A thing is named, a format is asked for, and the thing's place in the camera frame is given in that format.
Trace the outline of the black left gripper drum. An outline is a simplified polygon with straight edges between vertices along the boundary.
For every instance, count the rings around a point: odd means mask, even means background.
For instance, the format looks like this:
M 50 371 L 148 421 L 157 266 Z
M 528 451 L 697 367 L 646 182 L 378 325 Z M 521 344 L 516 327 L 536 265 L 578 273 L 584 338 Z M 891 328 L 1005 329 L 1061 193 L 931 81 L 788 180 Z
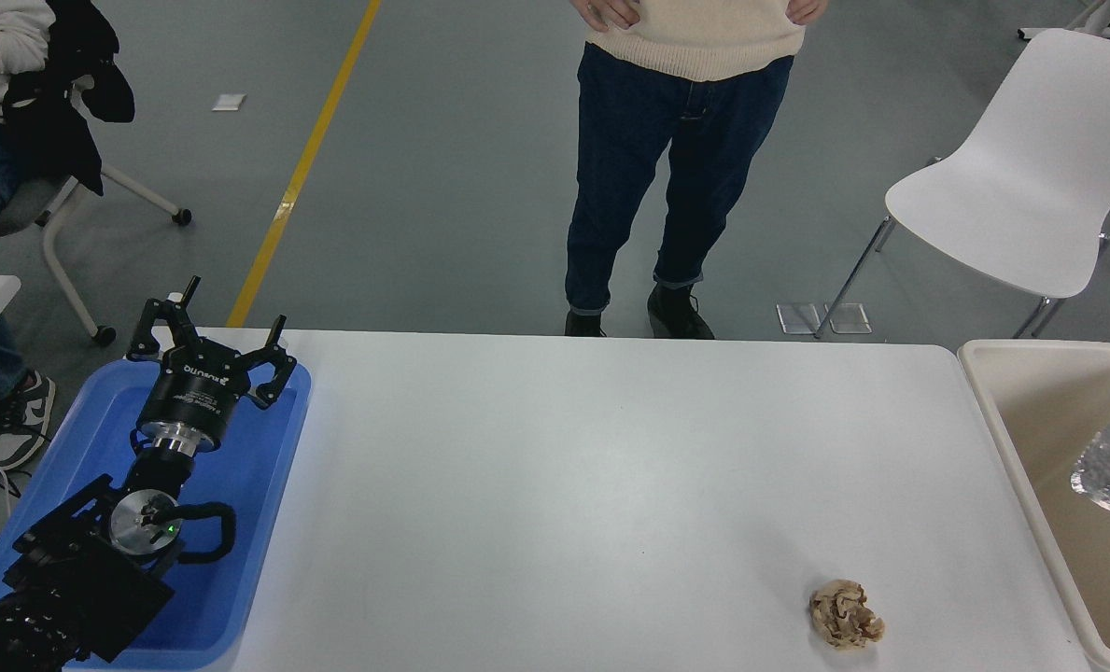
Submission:
M 239 398 L 250 387 L 240 357 L 238 350 L 209 339 L 167 350 L 137 429 L 154 437 L 158 427 L 179 424 L 196 430 L 205 442 L 221 442 Z

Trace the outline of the standing person's right hand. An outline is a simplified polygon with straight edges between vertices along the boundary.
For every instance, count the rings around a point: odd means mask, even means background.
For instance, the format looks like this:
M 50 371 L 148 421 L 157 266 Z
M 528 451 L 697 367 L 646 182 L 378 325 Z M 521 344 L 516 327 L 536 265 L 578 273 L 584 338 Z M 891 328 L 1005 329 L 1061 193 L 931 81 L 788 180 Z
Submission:
M 612 27 L 628 30 L 640 23 L 639 1 L 571 0 L 569 6 L 575 8 L 581 21 L 596 33 L 607 33 Z

